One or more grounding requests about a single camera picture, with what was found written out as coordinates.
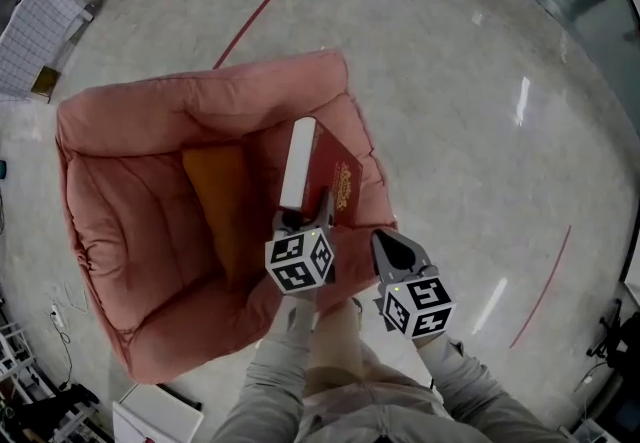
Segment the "white grid board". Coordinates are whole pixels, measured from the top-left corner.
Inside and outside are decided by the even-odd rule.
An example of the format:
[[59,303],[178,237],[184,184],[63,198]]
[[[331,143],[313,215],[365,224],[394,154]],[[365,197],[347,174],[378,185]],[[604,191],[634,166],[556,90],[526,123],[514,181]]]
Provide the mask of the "white grid board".
[[92,20],[85,0],[19,0],[0,33],[0,102],[28,99],[43,69]]

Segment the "person's grey shirt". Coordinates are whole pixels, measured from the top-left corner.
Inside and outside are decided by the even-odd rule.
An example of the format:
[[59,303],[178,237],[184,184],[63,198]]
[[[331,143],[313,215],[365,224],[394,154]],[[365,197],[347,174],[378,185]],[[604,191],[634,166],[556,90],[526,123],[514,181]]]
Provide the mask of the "person's grey shirt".
[[432,389],[376,363],[363,378],[334,367],[309,372],[295,443],[491,443],[456,422]]

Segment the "small brown cardboard box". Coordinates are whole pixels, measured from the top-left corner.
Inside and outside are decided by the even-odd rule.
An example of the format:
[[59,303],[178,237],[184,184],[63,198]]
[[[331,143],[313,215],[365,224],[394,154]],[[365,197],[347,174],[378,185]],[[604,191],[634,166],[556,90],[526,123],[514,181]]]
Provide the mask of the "small brown cardboard box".
[[43,66],[30,88],[30,93],[49,102],[59,78],[59,71],[49,66]]

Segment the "red book with gold ornaments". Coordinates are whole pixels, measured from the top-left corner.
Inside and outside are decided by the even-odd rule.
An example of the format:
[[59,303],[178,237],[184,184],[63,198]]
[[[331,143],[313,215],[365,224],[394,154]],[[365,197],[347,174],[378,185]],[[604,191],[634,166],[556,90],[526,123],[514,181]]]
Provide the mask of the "red book with gold ornaments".
[[316,214],[323,192],[333,196],[334,223],[355,223],[362,180],[359,160],[319,120],[295,121],[279,206],[306,218]]

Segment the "pink cushioned armchair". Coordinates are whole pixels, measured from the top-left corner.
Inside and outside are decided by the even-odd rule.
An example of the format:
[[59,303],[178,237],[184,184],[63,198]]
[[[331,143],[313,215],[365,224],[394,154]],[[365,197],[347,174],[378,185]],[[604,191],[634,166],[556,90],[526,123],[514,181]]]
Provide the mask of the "pink cushioned armchair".
[[264,271],[227,287],[182,163],[186,149],[239,145],[269,225],[293,123],[318,119],[363,168],[355,223],[336,228],[328,310],[375,279],[370,236],[394,227],[384,170],[337,49],[87,89],[60,104],[62,209],[89,299],[129,376],[171,381],[242,350],[281,300]]

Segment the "yellow cushion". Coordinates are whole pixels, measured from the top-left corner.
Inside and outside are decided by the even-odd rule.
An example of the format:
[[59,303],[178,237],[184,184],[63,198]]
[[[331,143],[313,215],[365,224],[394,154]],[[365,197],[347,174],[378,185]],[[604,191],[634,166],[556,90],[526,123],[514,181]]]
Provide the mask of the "yellow cushion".
[[242,147],[186,149],[182,163],[210,228],[227,287],[238,290],[253,285],[264,274],[269,225]]

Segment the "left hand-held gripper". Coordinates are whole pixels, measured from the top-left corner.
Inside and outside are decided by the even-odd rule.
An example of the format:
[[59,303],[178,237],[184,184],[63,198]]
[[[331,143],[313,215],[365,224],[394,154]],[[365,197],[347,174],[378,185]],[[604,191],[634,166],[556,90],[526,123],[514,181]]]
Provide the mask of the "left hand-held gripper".
[[334,197],[328,187],[313,220],[305,221],[289,209],[274,214],[273,237],[265,243],[265,268],[283,294],[335,282],[335,252],[329,242],[334,219]]

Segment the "person's right forearm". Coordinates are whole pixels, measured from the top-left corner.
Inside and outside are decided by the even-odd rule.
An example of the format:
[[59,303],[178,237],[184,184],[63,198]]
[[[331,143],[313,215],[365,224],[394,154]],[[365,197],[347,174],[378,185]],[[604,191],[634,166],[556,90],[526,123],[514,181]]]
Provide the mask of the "person's right forearm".
[[507,393],[462,342],[441,333],[416,339],[414,346],[455,421],[491,443],[568,443]]

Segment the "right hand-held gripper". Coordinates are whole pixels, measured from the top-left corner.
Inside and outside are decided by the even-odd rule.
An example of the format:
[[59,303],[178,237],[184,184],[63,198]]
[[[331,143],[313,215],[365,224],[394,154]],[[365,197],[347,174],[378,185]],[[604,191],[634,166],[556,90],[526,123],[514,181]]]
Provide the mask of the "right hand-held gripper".
[[397,231],[376,229],[371,247],[386,330],[411,340],[443,333],[457,303],[422,246]]

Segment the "person's leg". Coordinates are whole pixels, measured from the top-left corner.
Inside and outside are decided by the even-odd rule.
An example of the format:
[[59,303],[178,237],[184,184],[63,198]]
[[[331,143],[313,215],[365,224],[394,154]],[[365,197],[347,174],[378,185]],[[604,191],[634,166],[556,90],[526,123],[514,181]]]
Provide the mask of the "person's leg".
[[320,315],[310,342],[309,386],[364,376],[360,329],[360,309],[353,299]]

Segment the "white box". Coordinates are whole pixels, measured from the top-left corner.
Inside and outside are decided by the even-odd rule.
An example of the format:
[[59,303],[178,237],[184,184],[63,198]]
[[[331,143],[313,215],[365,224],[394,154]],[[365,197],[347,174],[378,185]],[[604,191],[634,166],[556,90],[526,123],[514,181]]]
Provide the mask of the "white box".
[[135,384],[112,403],[115,443],[191,443],[204,414],[162,385]]

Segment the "person's left forearm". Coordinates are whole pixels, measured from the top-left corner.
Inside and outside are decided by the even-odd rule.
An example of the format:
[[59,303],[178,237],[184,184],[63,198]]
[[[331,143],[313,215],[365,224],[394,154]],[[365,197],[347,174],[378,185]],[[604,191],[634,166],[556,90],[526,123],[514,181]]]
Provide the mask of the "person's left forearm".
[[239,399],[211,443],[293,443],[303,413],[317,292],[282,298]]

